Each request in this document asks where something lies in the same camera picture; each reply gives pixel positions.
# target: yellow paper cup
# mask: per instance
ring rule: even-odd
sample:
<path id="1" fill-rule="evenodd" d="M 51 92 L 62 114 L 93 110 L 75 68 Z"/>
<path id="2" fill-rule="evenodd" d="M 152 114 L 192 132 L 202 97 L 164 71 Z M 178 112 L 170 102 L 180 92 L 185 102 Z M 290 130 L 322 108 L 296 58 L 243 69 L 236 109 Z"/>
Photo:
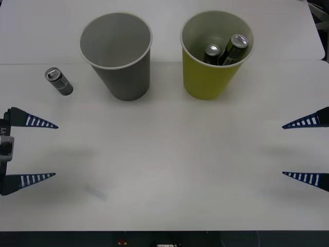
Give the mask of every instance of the yellow paper cup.
<path id="1" fill-rule="evenodd" d="M 248 47 L 238 63 L 215 66 L 203 62 L 205 49 L 214 44 L 221 54 L 234 34 L 248 39 Z M 233 75 L 254 50 L 251 28 L 241 18 L 223 11 L 208 11 L 190 18 L 182 27 L 183 76 L 186 91 L 197 99 L 214 99 L 221 94 Z"/>

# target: can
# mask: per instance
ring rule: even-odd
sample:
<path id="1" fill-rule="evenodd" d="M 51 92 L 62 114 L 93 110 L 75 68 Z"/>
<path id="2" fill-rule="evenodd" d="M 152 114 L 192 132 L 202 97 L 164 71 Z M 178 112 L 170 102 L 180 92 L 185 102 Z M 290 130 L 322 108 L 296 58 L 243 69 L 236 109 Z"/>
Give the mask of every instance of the can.
<path id="1" fill-rule="evenodd" d="M 73 86 L 58 68 L 48 69 L 45 77 L 62 95 L 67 96 L 73 92 Z"/>
<path id="2" fill-rule="evenodd" d="M 205 50 L 204 62 L 212 65 L 218 65 L 218 58 L 221 49 L 217 45 L 208 45 Z"/>
<path id="3" fill-rule="evenodd" d="M 218 65 L 237 63 L 248 46 L 248 39 L 241 34 L 235 34 L 228 42 L 223 55 L 218 60 Z"/>

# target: white stripe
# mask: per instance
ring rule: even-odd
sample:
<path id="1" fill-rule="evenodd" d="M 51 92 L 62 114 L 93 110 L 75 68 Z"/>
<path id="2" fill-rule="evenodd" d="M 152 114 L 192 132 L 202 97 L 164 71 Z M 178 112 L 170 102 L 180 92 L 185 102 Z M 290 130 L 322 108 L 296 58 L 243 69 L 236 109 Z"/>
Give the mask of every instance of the white stripe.
<path id="1" fill-rule="evenodd" d="M 29 121 L 30 121 L 30 115 L 27 117 L 25 125 L 27 125 L 29 123 Z"/>
<path id="2" fill-rule="evenodd" d="M 21 183 L 22 183 L 22 188 L 24 188 L 25 184 L 24 184 L 24 177 L 23 176 L 21 176 Z"/>
<path id="3" fill-rule="evenodd" d="M 318 186 L 319 176 L 320 176 L 320 175 L 317 174 L 317 179 L 315 180 L 315 186 Z"/>

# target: black can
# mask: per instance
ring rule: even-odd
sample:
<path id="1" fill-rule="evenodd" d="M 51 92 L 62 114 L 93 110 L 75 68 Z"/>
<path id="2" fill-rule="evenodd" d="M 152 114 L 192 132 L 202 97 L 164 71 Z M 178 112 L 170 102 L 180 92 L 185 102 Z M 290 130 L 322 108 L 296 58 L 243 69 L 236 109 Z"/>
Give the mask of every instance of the black can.
<path id="1" fill-rule="evenodd" d="M 246 48 L 248 47 L 248 40 L 241 34 L 235 34 L 228 42 L 223 55 L 218 60 L 218 65 L 230 65 L 237 63 Z"/>
<path id="2" fill-rule="evenodd" d="M 67 96 L 73 92 L 73 86 L 58 68 L 48 69 L 45 77 L 62 95 Z"/>
<path id="3" fill-rule="evenodd" d="M 218 57 L 221 50 L 216 45 L 208 45 L 205 50 L 204 62 L 211 65 L 218 65 Z"/>

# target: gray paper cup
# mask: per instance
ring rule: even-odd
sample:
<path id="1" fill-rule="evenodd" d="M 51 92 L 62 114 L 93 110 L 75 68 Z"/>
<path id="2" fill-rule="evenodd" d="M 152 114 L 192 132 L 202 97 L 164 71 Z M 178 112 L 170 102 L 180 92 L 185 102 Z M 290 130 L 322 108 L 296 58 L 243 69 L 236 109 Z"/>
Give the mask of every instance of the gray paper cup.
<path id="1" fill-rule="evenodd" d="M 116 98 L 135 100 L 150 86 L 151 44 L 152 31 L 145 21 L 110 13 L 86 26 L 79 49 Z"/>

